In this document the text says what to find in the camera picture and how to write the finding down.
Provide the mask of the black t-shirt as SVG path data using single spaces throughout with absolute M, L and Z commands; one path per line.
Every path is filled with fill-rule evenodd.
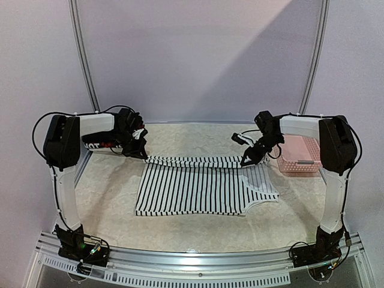
M 80 117 L 80 136 L 84 143 L 116 142 L 115 115 L 100 113 Z

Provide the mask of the black white striped garment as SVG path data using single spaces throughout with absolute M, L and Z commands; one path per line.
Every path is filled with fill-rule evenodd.
M 277 202 L 265 161 L 242 167 L 239 156 L 160 157 L 145 160 L 135 214 L 142 217 L 245 215 L 263 202 Z

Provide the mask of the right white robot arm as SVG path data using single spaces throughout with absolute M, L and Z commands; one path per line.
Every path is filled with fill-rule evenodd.
M 350 173 L 362 156 L 361 141 L 347 119 L 343 115 L 273 116 L 266 110 L 259 112 L 254 121 L 262 136 L 245 150 L 240 165 L 259 164 L 273 147 L 284 143 L 284 136 L 316 139 L 326 176 L 325 207 L 319 231 L 327 235 L 342 232 Z

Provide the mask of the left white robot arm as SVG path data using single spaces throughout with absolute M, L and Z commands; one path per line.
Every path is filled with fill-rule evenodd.
M 145 160 L 148 132 L 140 113 L 128 106 L 120 106 L 118 112 L 110 109 L 81 115 L 52 112 L 49 116 L 43 157 L 52 175 L 58 226 L 73 233 L 82 226 L 75 195 L 81 148 L 118 149 L 125 157 Z

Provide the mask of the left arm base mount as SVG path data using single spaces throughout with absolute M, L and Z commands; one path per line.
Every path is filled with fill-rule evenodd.
M 109 244 L 98 237 L 84 234 L 81 224 L 76 230 L 65 230 L 55 226 L 56 236 L 60 241 L 58 255 L 80 263 L 106 267 L 110 256 Z

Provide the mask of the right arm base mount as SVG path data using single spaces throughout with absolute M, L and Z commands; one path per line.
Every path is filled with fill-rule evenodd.
M 339 246 L 342 237 L 345 237 L 345 244 L 347 247 L 345 256 L 342 255 Z M 316 241 L 314 244 L 308 244 L 302 241 L 294 243 L 290 247 L 288 254 L 296 268 L 336 259 L 337 261 L 334 264 L 330 264 L 327 267 L 328 270 L 333 270 L 340 266 L 348 257 L 351 245 L 352 240 L 350 233 L 345 228 L 341 228 L 340 230 L 329 234 L 323 231 L 319 226 L 317 228 Z

